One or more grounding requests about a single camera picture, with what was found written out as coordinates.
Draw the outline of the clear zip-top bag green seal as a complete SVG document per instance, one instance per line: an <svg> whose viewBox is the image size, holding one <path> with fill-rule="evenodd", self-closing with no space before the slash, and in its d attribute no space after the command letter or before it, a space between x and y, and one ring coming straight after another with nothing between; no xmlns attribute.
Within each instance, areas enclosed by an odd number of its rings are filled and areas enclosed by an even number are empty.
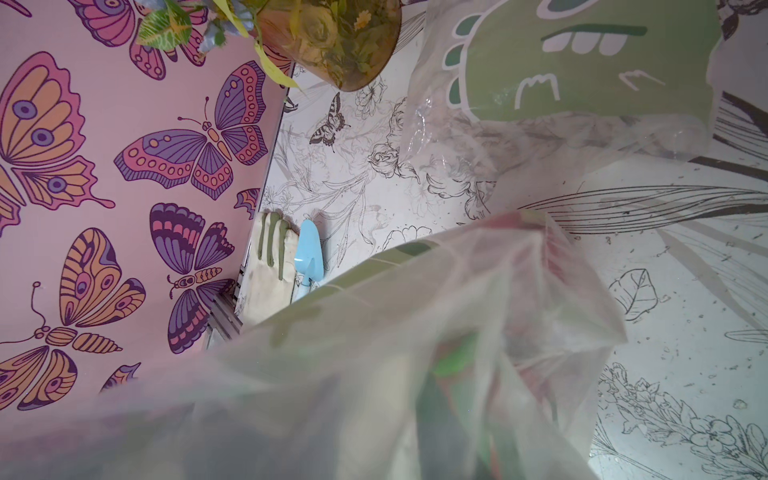
<svg viewBox="0 0 768 480"><path fill-rule="evenodd" d="M712 1L432 1L400 157L433 177L705 151Z"/></svg>

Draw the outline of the dragon fruit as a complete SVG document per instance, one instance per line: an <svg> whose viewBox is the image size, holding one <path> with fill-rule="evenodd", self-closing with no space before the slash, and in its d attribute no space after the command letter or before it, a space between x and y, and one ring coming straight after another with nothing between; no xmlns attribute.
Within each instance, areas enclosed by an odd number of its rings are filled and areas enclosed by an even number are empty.
<svg viewBox="0 0 768 480"><path fill-rule="evenodd" d="M592 478L558 430L571 357L489 363L488 352L475 333L438 348L416 408L422 478Z"/></svg>

